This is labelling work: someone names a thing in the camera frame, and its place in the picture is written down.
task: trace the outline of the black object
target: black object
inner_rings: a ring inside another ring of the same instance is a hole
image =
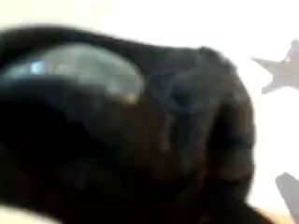
[[[249,96],[209,48],[0,34],[0,198],[64,223],[270,223],[246,205]]]

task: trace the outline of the black bag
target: black bag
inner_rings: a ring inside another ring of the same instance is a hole
[[[234,66],[58,26],[0,34],[3,203],[65,223],[270,223]]]

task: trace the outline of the black fabric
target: black fabric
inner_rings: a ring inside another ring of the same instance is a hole
[[[105,54],[122,63],[107,60],[102,70]],[[67,69],[38,70],[56,61]],[[126,64],[134,69],[125,72]],[[126,98],[105,78],[127,75],[115,82],[135,90]],[[50,25],[5,30],[0,142],[2,201],[65,223],[270,223],[245,203],[251,101],[213,49]]]

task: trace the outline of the white surface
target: white surface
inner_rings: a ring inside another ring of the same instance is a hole
[[[4,224],[60,224],[57,220],[38,216],[26,210],[0,206],[0,222]]]
[[[256,109],[257,172],[249,201],[288,213],[275,177],[285,171],[299,177],[299,92],[285,88],[261,95],[271,76],[249,57],[285,56],[299,36],[299,1],[2,1],[3,25],[54,21],[154,44],[223,49],[237,63]]]

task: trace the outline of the star shape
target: star shape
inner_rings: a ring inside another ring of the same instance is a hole
[[[264,59],[252,59],[272,74],[270,84],[262,88],[262,94],[276,91],[283,87],[292,87],[299,90],[299,41],[293,40],[286,57],[280,62]]]

